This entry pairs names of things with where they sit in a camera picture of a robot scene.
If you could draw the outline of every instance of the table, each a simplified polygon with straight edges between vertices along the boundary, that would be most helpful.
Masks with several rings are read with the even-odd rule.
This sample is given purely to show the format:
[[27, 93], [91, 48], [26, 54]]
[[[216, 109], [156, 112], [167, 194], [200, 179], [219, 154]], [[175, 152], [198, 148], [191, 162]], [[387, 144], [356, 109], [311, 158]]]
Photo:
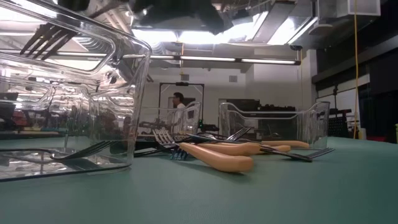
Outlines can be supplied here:
[[115, 174], [0, 184], [5, 223], [395, 223], [398, 145], [330, 138], [313, 163], [256, 156], [247, 174], [135, 159]]

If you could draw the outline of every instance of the ceiling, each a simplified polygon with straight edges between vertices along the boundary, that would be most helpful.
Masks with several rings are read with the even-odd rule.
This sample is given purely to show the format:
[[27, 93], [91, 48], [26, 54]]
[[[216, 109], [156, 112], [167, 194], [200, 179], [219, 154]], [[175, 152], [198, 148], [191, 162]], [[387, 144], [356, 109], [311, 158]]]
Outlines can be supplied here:
[[[87, 14], [97, 11], [99, 7], [106, 4], [107, 0], [91, 0]], [[262, 13], [265, 11], [271, 11], [275, 5], [272, 5], [274, 1], [266, 0], [212, 0], [213, 5], [220, 10], [220, 13], [231, 14], [236, 12], [238, 9], [248, 8], [248, 11], [252, 14]], [[313, 4], [312, 0], [297, 0], [294, 7], [285, 16], [291, 18], [293, 21], [300, 21], [299, 24], [295, 24], [294, 27], [301, 26], [303, 21], [309, 20], [313, 16]], [[35, 30], [43, 22], [41, 21], [30, 21], [23, 15], [18, 16], [7, 16], [3, 9], [0, 14], [0, 44], [2, 49], [13, 49], [20, 50], [25, 43], [30, 39]], [[131, 12], [127, 6], [121, 6], [115, 11], [111, 11], [107, 14], [103, 14], [96, 18], [96, 20], [103, 22], [107, 25], [114, 26], [117, 29], [124, 30], [127, 27], [128, 32], [131, 32], [130, 25], [136, 26], [134, 19], [132, 20]], [[322, 48], [325, 44], [335, 41], [336, 38], [346, 38], [352, 35], [352, 28], [349, 27], [351, 24], [350, 17], [344, 17], [335, 19], [335, 21], [345, 24], [341, 26], [337, 31], [339, 34], [336, 37], [319, 37], [311, 36], [308, 32], [304, 33], [300, 38], [297, 39], [297, 44], [303, 45], [306, 48]], [[362, 26], [369, 23], [370, 18], [360, 19]], [[165, 29], [168, 27], [202, 27], [200, 21], [196, 18], [183, 17], [172, 21], [165, 21], [162, 24], [157, 25], [157, 29]], [[170, 42], [162, 42], [157, 47], [153, 47], [156, 54], [181, 54], [194, 55], [194, 56], [212, 56], [212, 57], [242, 57], [242, 58], [275, 58], [275, 59], [288, 59], [296, 60], [297, 53], [290, 49], [288, 45], [267, 45], [264, 40], [257, 39], [256, 37], [248, 41], [233, 41], [227, 44], [175, 44]], [[90, 46], [85, 45], [81, 40], [74, 38], [64, 45], [61, 52], [95, 52], [95, 49], [91, 49]], [[226, 63], [226, 62], [198, 62], [198, 61], [186, 61], [183, 64], [180, 62], [171, 62], [165, 60], [153, 60], [151, 67], [193, 67], [193, 68], [237, 68], [241, 70], [248, 69], [248, 64], [240, 63]]]

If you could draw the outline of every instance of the man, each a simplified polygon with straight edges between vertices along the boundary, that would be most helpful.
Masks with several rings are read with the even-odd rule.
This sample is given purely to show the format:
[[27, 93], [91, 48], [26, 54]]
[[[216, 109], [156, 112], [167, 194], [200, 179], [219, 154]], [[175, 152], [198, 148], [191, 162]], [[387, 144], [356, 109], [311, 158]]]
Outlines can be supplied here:
[[185, 105], [182, 103], [183, 100], [184, 100], [184, 95], [182, 95], [182, 93], [179, 92], [174, 93], [173, 104], [178, 109], [182, 109], [185, 107]]

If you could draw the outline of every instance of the fork handle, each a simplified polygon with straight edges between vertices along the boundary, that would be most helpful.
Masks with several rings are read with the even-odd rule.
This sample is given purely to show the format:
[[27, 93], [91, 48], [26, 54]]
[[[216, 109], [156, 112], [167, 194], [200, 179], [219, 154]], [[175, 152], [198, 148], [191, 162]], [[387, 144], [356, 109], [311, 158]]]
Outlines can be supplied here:
[[198, 146], [230, 156], [251, 156], [260, 153], [260, 145], [256, 143], [243, 143], [243, 144], [202, 143], [198, 144]]
[[309, 149], [310, 145], [302, 141], [262, 141], [262, 145], [267, 146], [292, 146], [292, 147], [302, 147]]
[[[224, 145], [224, 146], [236, 146], [237, 145], [237, 144], [226, 143], [226, 142], [220, 142], [220, 143], [217, 143], [217, 144]], [[242, 144], [252, 144], [253, 146], [257, 146], [257, 147], [261, 146], [259, 143], [254, 143], [254, 142], [246, 142], [246, 143], [242, 143]], [[290, 152], [290, 150], [291, 150], [290, 146], [274, 146], [274, 147], [271, 147], [271, 148], [273, 148], [273, 149], [275, 149], [275, 150], [277, 150], [279, 152]], [[252, 155], [263, 154], [263, 153], [264, 152], [259, 150], [255, 154], [252, 154]]]
[[254, 161], [246, 156], [228, 156], [189, 143], [181, 143], [180, 148], [209, 166], [223, 172], [245, 172], [253, 168]]

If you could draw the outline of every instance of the clear plastic container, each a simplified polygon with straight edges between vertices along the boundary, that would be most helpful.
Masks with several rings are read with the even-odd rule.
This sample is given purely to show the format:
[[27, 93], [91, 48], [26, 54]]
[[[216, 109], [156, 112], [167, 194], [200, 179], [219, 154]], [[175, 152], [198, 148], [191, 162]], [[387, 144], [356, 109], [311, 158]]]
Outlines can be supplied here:
[[[0, 10], [21, 27], [50, 22], [78, 33], [44, 61], [0, 50], [0, 181], [128, 167], [150, 47], [51, 2], [0, 0]], [[101, 45], [81, 47], [81, 39]], [[65, 161], [34, 150], [64, 157], [102, 142], [109, 144], [95, 154]]]
[[252, 128], [242, 138], [252, 141], [302, 141], [310, 149], [324, 149], [328, 136], [329, 102], [306, 111], [241, 111], [231, 103], [220, 104], [220, 130], [230, 136], [243, 127]]
[[200, 117], [201, 103], [191, 102], [184, 109], [142, 107], [139, 136], [151, 136], [154, 129], [166, 129], [177, 140], [186, 134], [196, 134]]

